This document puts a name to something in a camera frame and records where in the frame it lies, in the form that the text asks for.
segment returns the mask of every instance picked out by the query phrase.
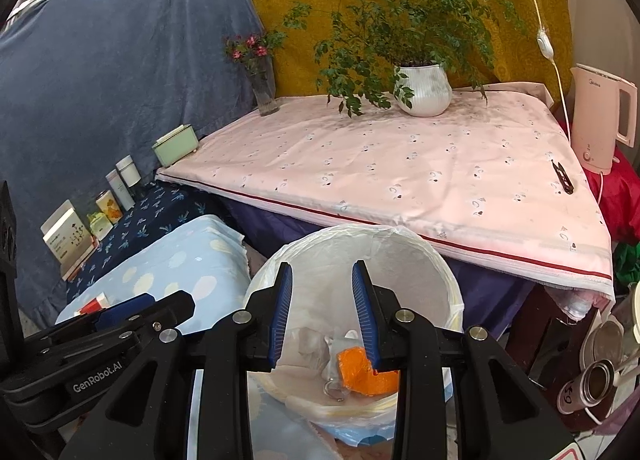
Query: box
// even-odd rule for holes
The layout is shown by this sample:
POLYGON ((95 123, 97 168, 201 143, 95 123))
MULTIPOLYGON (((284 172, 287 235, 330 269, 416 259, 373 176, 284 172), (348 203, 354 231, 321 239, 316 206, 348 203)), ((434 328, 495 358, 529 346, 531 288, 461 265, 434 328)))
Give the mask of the box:
POLYGON ((42 239, 60 262, 60 275, 64 280, 94 252, 94 238, 69 200, 56 209, 40 229, 42 239))
POLYGON ((190 124, 178 126, 162 136, 152 146, 163 167, 175 164, 182 157, 198 149, 198 139, 190 124))

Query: dark blue fabric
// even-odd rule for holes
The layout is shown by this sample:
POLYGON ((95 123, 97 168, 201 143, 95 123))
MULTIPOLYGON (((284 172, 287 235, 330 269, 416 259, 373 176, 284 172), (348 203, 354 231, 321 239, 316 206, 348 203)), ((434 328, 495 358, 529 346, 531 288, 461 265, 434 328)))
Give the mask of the dark blue fabric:
POLYGON ((105 274, 165 234, 202 215, 217 215, 228 225, 228 215, 217 196, 197 189, 158 182, 120 221, 78 275, 67 282, 66 302, 71 303, 105 274))
MULTIPOLYGON (((267 258, 281 246, 322 229, 235 200, 221 200, 251 246, 267 258)), ((494 337, 500 336, 511 325, 534 283, 453 258, 444 259, 456 277, 465 301, 464 328, 481 325, 494 337)))
POLYGON ((0 178, 18 220, 18 303, 37 325, 66 303, 41 224, 66 199, 94 212, 128 154, 151 173, 152 144, 176 126, 201 137, 250 111, 222 40, 259 30, 251 0, 47 0, 0 34, 0 178))

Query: white bottle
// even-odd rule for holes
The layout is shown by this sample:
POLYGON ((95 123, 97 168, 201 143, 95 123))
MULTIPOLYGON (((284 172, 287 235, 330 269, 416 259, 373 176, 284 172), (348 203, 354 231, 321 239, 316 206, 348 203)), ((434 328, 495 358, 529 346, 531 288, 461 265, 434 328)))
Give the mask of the white bottle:
POLYGON ((115 169, 108 173, 107 181, 109 182, 111 189, 113 189, 113 192, 116 193, 122 208, 125 211, 131 209, 135 205, 135 202, 115 169))
POLYGON ((142 187, 142 180, 138 168, 133 163, 131 155, 127 155, 119 163, 116 169, 120 172, 120 176, 127 184, 131 195, 135 201, 142 200, 145 197, 145 189, 142 187))

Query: orange object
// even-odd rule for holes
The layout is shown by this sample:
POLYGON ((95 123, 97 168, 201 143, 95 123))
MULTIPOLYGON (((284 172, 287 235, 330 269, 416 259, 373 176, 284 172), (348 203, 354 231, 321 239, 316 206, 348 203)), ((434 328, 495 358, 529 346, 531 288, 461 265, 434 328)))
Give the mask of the orange object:
POLYGON ((400 386, 400 372, 375 372, 361 346, 338 353, 338 367, 342 384, 352 392, 385 395, 397 392, 400 386))

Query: metal can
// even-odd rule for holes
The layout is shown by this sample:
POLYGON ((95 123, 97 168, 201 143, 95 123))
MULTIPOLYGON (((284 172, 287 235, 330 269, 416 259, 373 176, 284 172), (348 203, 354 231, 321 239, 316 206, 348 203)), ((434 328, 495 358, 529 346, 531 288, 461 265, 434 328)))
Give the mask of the metal can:
POLYGON ((111 191, 104 191, 100 193, 98 199, 95 201, 96 205, 100 208, 104 214, 107 215, 109 221, 114 224, 122 218, 122 211, 120 206, 116 202, 111 191))
POLYGON ((593 363, 558 393, 558 411, 568 415, 600 404, 613 387, 615 369, 611 361, 593 363))

